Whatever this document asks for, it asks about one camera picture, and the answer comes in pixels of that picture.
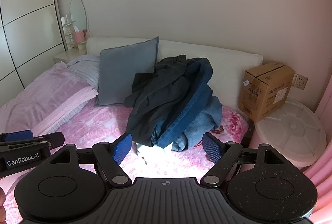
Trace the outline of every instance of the pink floral bedding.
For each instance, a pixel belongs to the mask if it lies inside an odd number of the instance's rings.
[[[102,141],[113,142],[125,132],[131,108],[124,106],[94,107],[94,100],[75,115],[68,123],[59,128],[65,135],[65,144],[73,143],[77,148],[90,148]],[[221,127],[212,133],[221,141],[240,142],[248,129],[242,116],[230,108],[223,107]],[[147,165],[144,159],[136,154],[135,144],[121,163],[122,169],[134,180],[136,177],[201,177],[213,166],[201,143],[184,151],[172,151],[166,159],[156,160]],[[93,165],[81,165],[94,172]],[[7,224],[19,223],[22,218],[14,200],[14,188],[7,194],[4,204],[7,212]]]

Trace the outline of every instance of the curtain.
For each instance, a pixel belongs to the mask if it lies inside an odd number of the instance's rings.
[[[329,142],[324,154],[304,174],[315,184],[318,200],[310,216],[315,224],[332,223],[332,77],[316,110]]]

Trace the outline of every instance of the white sticker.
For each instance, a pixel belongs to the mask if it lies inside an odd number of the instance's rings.
[[[284,89],[281,89],[277,92],[276,98],[274,99],[273,104],[277,103],[278,101],[282,100],[283,97],[285,96],[286,92],[287,92],[287,87]]]
[[[247,86],[247,85],[249,85],[249,84],[250,84],[250,82],[249,82],[248,80],[243,82],[243,85],[244,85],[244,86]]]

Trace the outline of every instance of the power outlet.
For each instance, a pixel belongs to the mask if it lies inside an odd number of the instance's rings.
[[[294,87],[304,90],[307,81],[307,77],[297,74],[294,82]]]

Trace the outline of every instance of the mirror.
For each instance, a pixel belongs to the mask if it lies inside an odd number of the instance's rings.
[[[79,31],[83,30],[85,36],[87,30],[87,19],[82,0],[70,1],[69,17],[71,18],[73,26],[76,26]]]

